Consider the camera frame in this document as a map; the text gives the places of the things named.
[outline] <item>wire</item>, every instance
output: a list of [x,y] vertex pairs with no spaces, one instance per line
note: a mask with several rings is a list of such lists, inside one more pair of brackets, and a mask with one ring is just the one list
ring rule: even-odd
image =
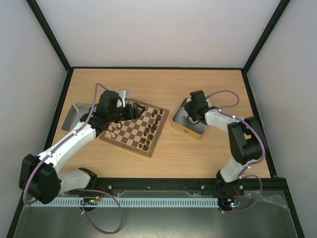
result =
[[242,200],[241,200],[240,194],[239,194],[239,192],[236,190],[236,188],[235,188],[235,187],[233,188],[233,191],[237,194],[237,197],[239,198],[240,202],[242,203]]
[[207,98],[210,98],[211,96],[213,96],[213,95],[215,95],[215,94],[218,94],[218,93],[223,93],[223,92],[228,92],[228,93],[231,93],[231,94],[233,94],[234,96],[236,96],[236,98],[237,98],[237,102],[236,102],[235,104],[232,104],[232,105],[221,106],[221,107],[219,107],[220,109],[222,109],[222,108],[232,108],[232,107],[235,107],[236,105],[238,105],[238,104],[239,104],[239,102],[240,102],[240,98],[239,98],[238,94],[236,94],[235,92],[230,91],[230,90],[220,90],[220,91],[217,91],[217,92],[211,93],[211,94],[209,94],[208,96],[206,96],[206,99],[207,99]]
[[98,185],[97,186],[97,188],[100,188],[101,189],[101,191],[103,191],[103,192],[105,192],[106,190],[105,190],[105,187],[104,186],[102,186],[102,185]]
[[241,210],[238,210],[238,211],[223,211],[221,207],[218,207],[219,210],[222,212],[222,213],[239,213],[239,212],[245,212],[247,210],[249,210],[250,208],[254,207],[256,205],[256,203],[259,201],[259,199],[262,197],[262,190],[263,190],[263,185],[262,185],[262,181],[261,179],[257,176],[257,175],[245,175],[242,177],[242,179],[246,179],[248,177],[256,177],[259,182],[260,182],[260,191],[259,191],[259,195],[258,197],[256,198],[256,200],[254,201],[254,203],[252,203],[249,207],[246,207],[244,209],[241,209]]
[[89,223],[93,226],[93,228],[95,228],[98,232],[103,233],[103,234],[106,234],[106,235],[115,234],[115,233],[117,233],[118,231],[120,231],[120,230],[122,229],[122,227],[123,227],[123,221],[124,221],[123,209],[122,209],[122,207],[120,206],[120,203],[118,202],[118,200],[115,199],[114,196],[112,196],[112,195],[110,195],[109,193],[106,193],[106,192],[104,192],[104,191],[99,191],[99,190],[95,190],[95,189],[77,189],[77,190],[78,190],[78,191],[83,191],[83,192],[98,192],[98,193],[104,194],[104,195],[106,195],[106,196],[112,198],[112,199],[115,201],[115,203],[118,205],[118,208],[120,209],[121,221],[120,221],[120,224],[119,224],[118,228],[117,228],[115,231],[113,231],[113,232],[106,232],[106,231],[104,231],[104,230],[101,230],[99,227],[97,227],[97,226],[92,222],[92,220],[90,220],[89,216],[88,216],[87,213],[85,212],[85,206],[87,205],[87,202],[85,202],[85,203],[83,204],[83,207],[82,207],[82,211],[83,211],[82,214],[84,214],[84,215],[87,217]]
[[257,199],[255,200],[255,202],[254,202],[252,205],[250,205],[249,207],[244,208],[244,209],[242,209],[242,210],[238,210],[238,211],[223,211],[223,210],[219,207],[219,209],[220,209],[220,211],[221,211],[222,213],[238,213],[238,212],[247,211],[247,210],[249,210],[250,208],[252,208],[252,207],[258,202],[258,200],[260,199],[260,197],[261,197],[261,195],[262,195],[262,188],[263,188],[263,186],[262,186],[262,181],[261,181],[261,179],[260,179],[257,175],[246,175],[246,176],[243,176],[243,177],[241,177],[241,175],[244,173],[244,171],[245,171],[246,169],[250,168],[250,165],[258,164],[258,163],[260,163],[260,162],[262,162],[262,161],[264,160],[264,158],[265,158],[265,147],[264,147],[264,144],[263,144],[261,138],[260,138],[259,135],[256,133],[256,131],[255,131],[249,124],[247,124],[242,118],[238,118],[238,117],[236,117],[236,116],[232,116],[232,115],[230,115],[230,114],[224,113],[224,112],[221,111],[221,109],[219,109],[218,112],[219,112],[219,114],[221,114],[221,115],[223,115],[223,116],[225,116],[225,117],[233,118],[233,119],[235,119],[235,120],[238,120],[238,121],[241,122],[242,124],[244,124],[244,125],[253,133],[253,135],[256,137],[256,139],[258,140],[258,142],[259,142],[259,144],[260,144],[260,146],[261,146],[262,155],[261,155],[260,159],[254,161],[254,162],[248,163],[247,166],[244,167],[244,168],[242,169],[242,171],[238,174],[238,177],[240,177],[241,179],[245,179],[245,178],[248,178],[248,177],[256,177],[256,178],[259,180],[259,182],[260,182],[260,192],[259,192],[259,196],[258,196]]
[[[98,103],[96,103],[95,105],[94,105],[94,109],[95,109],[95,107],[98,105]],[[91,107],[89,108],[89,111],[91,110]]]
[[191,123],[188,119],[189,119],[189,116],[187,116],[187,121],[188,121],[191,125],[197,125],[198,123],[200,123],[200,121],[197,121],[196,123]]
[[264,158],[265,158],[265,147],[264,147],[264,144],[263,144],[261,138],[259,137],[259,135],[256,133],[256,131],[249,124],[247,124],[242,118],[239,118],[239,117],[232,116],[230,114],[224,113],[221,110],[219,110],[218,112],[219,112],[219,114],[221,114],[221,115],[223,115],[225,117],[233,118],[235,120],[238,120],[242,124],[244,124],[252,132],[252,134],[256,137],[256,139],[258,140],[258,142],[259,142],[259,144],[261,146],[262,155],[261,155],[260,159],[254,161],[254,162],[248,163],[247,164],[248,166],[244,167],[243,170],[238,174],[238,176],[241,176],[244,173],[244,171],[247,170],[250,167],[250,165],[258,164],[258,163],[260,163],[260,162],[262,162],[264,160]]
[[[89,114],[87,116],[87,119],[85,120],[84,124],[78,129],[76,130],[76,133],[80,132],[88,123],[93,111],[94,111],[94,107],[95,107],[95,102],[96,102],[96,97],[97,97],[97,88],[98,86],[101,86],[102,88],[104,88],[105,90],[108,90],[106,89],[103,85],[101,85],[100,83],[96,83],[96,86],[95,86],[95,93],[94,93],[94,99],[93,99],[93,103],[92,103],[92,106],[90,108],[90,111],[89,111]],[[68,137],[66,137],[65,139],[63,139],[59,144],[57,144],[51,151],[51,154],[55,153],[56,150],[61,147],[66,141],[68,141],[70,138],[72,138],[75,134],[72,133],[70,134]],[[49,158],[50,156],[49,155],[46,155],[37,165],[36,167],[33,169],[33,171],[31,172],[30,174],[30,177],[29,179],[27,180],[26,182],[26,185],[24,187],[24,191],[23,191],[23,203],[25,205],[31,205],[33,203],[35,203],[37,201],[37,199],[34,199],[32,200],[31,202],[28,202],[27,201],[27,194],[28,194],[28,189],[29,189],[29,186],[31,184],[31,181],[35,175],[35,173],[39,170],[39,168],[41,167],[41,165]]]

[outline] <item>black metal frame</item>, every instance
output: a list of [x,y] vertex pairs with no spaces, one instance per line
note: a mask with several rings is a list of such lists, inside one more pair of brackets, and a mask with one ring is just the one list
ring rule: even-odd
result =
[[[243,76],[243,80],[246,86],[246,90],[248,93],[248,97],[250,100],[252,112],[254,116],[257,118],[257,120],[260,123],[261,128],[262,121],[260,118],[260,114],[258,111],[258,107],[250,86],[250,82],[247,76],[247,72],[250,69],[251,65],[255,61],[257,55],[261,51],[262,47],[264,46],[266,40],[268,39],[269,35],[271,34],[273,28],[277,24],[278,20],[280,19],[281,15],[283,14],[284,10],[288,6],[290,0],[281,0],[278,7],[276,8],[273,16],[271,17],[269,23],[267,24],[264,32],[262,33],[259,41],[257,42],[254,50],[252,51],[249,59],[247,60],[247,63],[243,68],[212,68],[212,67],[71,67],[68,63],[59,43],[57,42],[49,24],[45,20],[45,17],[40,10],[37,2],[35,0],[26,0],[33,11],[35,17],[37,18],[39,24],[41,25],[42,29],[44,30],[47,38],[49,39],[50,43],[52,44],[56,54],[58,55],[60,61],[64,65],[67,76],[62,88],[61,95],[58,100],[58,105],[53,117],[53,121],[50,127],[50,131],[45,143],[44,149],[49,148],[52,145],[53,138],[56,132],[57,124],[59,121],[59,117],[61,114],[61,110],[66,98],[66,94],[68,91],[68,87],[70,84],[70,80],[73,74],[74,69],[76,68],[106,68],[106,69],[195,69],[195,70],[240,70]],[[271,175],[271,178],[262,178],[263,182],[263,190],[269,190],[269,191],[283,191],[286,202],[288,207],[291,211],[291,216],[295,225],[295,229],[297,232],[298,237],[304,237],[304,233],[302,230],[302,227],[300,225],[300,221],[298,219],[295,206],[286,182],[286,179],[284,178],[277,178],[276,169],[274,167],[274,163],[272,160],[272,156],[270,153],[270,150],[267,151],[266,154],[266,162],[267,166]],[[223,197],[222,195],[216,194],[214,189],[211,188],[211,184],[214,183],[214,178],[193,178],[193,179],[156,179],[156,178],[98,178],[98,184],[104,185],[106,190],[108,192],[113,192],[115,190],[146,190],[154,189],[154,190],[188,190],[188,191],[196,191],[200,192],[202,195],[214,195],[218,198]],[[258,190],[259,189],[259,182],[257,179],[242,179],[241,181],[238,181],[238,183],[241,183],[244,187],[244,190]],[[23,201],[22,196],[20,198],[20,201],[18,203],[16,212],[14,214],[10,229],[7,234],[7,238],[11,238],[14,236],[14,232],[21,214],[23,208]]]

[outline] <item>robotic arm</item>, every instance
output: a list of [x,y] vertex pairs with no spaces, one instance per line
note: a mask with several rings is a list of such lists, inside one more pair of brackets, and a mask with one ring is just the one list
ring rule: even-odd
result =
[[[241,174],[251,164],[260,162],[262,147],[256,136],[250,131],[242,119],[223,113],[219,108],[210,104],[203,91],[192,92],[191,99],[185,104],[185,111],[193,121],[199,121],[206,125],[215,126],[229,135],[229,143],[232,157],[228,164],[217,173],[217,178],[224,183],[233,182],[240,178]],[[243,119],[260,138],[263,148],[267,143],[261,127],[254,117]]]
[[38,156],[27,155],[22,161],[19,187],[25,188],[35,167],[48,156],[35,173],[28,187],[28,194],[47,204],[59,193],[77,188],[94,188],[97,175],[90,170],[80,168],[70,173],[60,173],[60,170],[78,150],[107,130],[110,123],[138,119],[141,116],[145,108],[137,103],[126,105],[127,94],[128,91],[104,91],[87,124],[85,121],[89,113],[84,114],[74,129],[54,146]]

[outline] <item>wooden chessboard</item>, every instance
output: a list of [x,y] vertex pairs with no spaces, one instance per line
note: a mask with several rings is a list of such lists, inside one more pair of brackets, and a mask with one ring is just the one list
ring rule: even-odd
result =
[[145,111],[139,119],[123,121],[122,127],[120,124],[111,123],[99,138],[150,158],[165,124],[168,110],[133,99],[126,100],[126,103],[138,103],[145,107]]

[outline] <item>wooden tabletop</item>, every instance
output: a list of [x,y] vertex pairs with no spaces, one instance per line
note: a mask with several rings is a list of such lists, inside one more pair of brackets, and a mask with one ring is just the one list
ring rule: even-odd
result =
[[[203,139],[196,140],[174,129],[171,122],[180,104],[192,91],[203,90],[208,95],[228,89],[239,95],[240,104],[224,111],[241,117],[253,115],[239,70],[75,69],[53,143],[67,134],[61,126],[71,105],[92,103],[97,82],[117,92],[129,89],[131,98],[168,109],[162,134],[150,159],[97,138],[77,152],[62,172],[86,167],[99,177],[108,178],[214,178],[231,158],[228,135],[208,127]],[[100,88],[97,100],[102,92]],[[236,99],[222,93],[210,100],[220,107],[233,104]],[[245,174],[269,178],[265,160]]]

